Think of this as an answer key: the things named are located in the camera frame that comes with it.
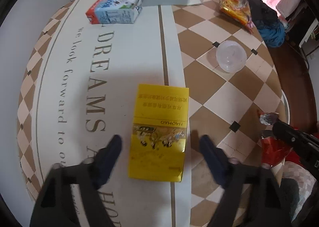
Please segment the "red snack wrapper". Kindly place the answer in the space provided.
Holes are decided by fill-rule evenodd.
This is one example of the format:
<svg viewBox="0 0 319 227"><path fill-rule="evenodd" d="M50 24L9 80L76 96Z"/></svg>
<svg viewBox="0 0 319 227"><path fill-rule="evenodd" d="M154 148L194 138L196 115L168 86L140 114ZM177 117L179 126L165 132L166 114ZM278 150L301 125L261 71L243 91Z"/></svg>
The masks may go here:
<svg viewBox="0 0 319 227"><path fill-rule="evenodd" d="M265 113L257 111L257 116L262 125L273 126L275 122L280 122L279 114L276 112ZM267 164L271 168L285 160L303 166L300 156L294 152L291 146L275 137L272 130L263 130L260 134L262 146L262 164Z"/></svg>

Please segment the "yellow cigarette carton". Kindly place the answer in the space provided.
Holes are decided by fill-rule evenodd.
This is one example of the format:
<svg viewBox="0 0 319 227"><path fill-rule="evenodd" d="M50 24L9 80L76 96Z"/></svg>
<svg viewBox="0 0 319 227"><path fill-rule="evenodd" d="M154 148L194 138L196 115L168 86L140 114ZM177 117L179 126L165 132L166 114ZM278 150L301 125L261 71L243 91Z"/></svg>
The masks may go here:
<svg viewBox="0 0 319 227"><path fill-rule="evenodd" d="M188 109L186 87L139 85L128 162L130 178L182 180Z"/></svg>

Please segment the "orange noodle packet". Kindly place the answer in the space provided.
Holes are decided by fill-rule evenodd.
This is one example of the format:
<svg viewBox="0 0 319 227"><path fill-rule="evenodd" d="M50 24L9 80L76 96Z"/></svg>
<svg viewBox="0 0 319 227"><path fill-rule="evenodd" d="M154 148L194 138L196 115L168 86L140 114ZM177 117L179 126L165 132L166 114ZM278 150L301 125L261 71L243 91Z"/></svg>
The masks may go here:
<svg viewBox="0 0 319 227"><path fill-rule="evenodd" d="M239 22L252 33L252 16L247 0L219 0L219 6L221 12Z"/></svg>

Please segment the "blue white milk carton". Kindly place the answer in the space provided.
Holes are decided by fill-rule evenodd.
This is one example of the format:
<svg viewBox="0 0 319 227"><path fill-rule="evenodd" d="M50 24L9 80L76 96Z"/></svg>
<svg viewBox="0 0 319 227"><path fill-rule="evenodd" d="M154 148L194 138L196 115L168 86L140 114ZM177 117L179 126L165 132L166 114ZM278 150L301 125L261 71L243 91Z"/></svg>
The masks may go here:
<svg viewBox="0 0 319 227"><path fill-rule="evenodd" d="M134 24L142 0L97 0L85 13L91 24Z"/></svg>

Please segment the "checkered pink pillow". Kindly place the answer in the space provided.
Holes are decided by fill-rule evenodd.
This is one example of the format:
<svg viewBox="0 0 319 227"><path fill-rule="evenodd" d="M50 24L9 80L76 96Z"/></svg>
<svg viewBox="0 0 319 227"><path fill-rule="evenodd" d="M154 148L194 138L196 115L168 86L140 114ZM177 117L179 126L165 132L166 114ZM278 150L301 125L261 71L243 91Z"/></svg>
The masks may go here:
<svg viewBox="0 0 319 227"><path fill-rule="evenodd" d="M285 162L280 189L292 223L297 223L307 212L307 205L317 191L316 185L317 180L308 170L294 162Z"/></svg>

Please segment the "checkered tablecloth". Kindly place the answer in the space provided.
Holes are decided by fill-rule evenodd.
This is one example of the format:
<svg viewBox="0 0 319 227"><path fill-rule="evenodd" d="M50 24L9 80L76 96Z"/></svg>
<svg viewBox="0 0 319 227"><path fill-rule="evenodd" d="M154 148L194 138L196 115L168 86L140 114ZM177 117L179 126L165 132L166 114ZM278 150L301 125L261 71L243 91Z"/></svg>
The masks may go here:
<svg viewBox="0 0 319 227"><path fill-rule="evenodd" d="M198 152L198 137L240 162L261 162L257 111L289 106L271 55L257 31L248 33L219 13L218 0L196 6L145 7L134 24L92 25L96 0L61 7L42 30L25 71L18 103L20 165L31 200L51 166L92 157L120 135L123 148L100 189L115 226L206 226L223 194ZM224 41L244 48L236 73L222 70ZM140 84L189 89L189 122L179 183L128 177L135 100Z"/></svg>

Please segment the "blue sleeping bag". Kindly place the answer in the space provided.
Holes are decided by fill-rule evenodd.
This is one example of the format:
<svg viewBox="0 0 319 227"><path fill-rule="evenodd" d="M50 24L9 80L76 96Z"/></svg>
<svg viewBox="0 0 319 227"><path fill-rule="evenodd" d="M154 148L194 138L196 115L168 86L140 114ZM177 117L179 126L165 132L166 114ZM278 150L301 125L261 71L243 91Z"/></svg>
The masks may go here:
<svg viewBox="0 0 319 227"><path fill-rule="evenodd" d="M279 20L270 24L259 22L256 28L269 48L278 48L285 41L285 29Z"/></svg>

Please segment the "clear plastic lid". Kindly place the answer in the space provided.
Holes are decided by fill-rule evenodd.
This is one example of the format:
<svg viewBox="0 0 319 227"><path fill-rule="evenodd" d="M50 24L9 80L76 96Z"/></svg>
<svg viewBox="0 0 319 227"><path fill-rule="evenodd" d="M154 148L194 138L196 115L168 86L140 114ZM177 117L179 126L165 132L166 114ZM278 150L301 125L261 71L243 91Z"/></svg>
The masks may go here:
<svg viewBox="0 0 319 227"><path fill-rule="evenodd" d="M224 41L216 50L216 60L222 70L236 73L244 68L247 61L246 51L235 41Z"/></svg>

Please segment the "black clothes pile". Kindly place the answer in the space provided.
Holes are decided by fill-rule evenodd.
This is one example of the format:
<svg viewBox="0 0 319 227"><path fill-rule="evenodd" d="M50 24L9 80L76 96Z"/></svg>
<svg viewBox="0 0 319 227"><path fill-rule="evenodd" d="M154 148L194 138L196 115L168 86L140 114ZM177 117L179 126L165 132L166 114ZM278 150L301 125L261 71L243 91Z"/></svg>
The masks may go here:
<svg viewBox="0 0 319 227"><path fill-rule="evenodd" d="M262 0L247 0L250 6L252 22L256 28L273 27L279 22L275 10L267 6Z"/></svg>

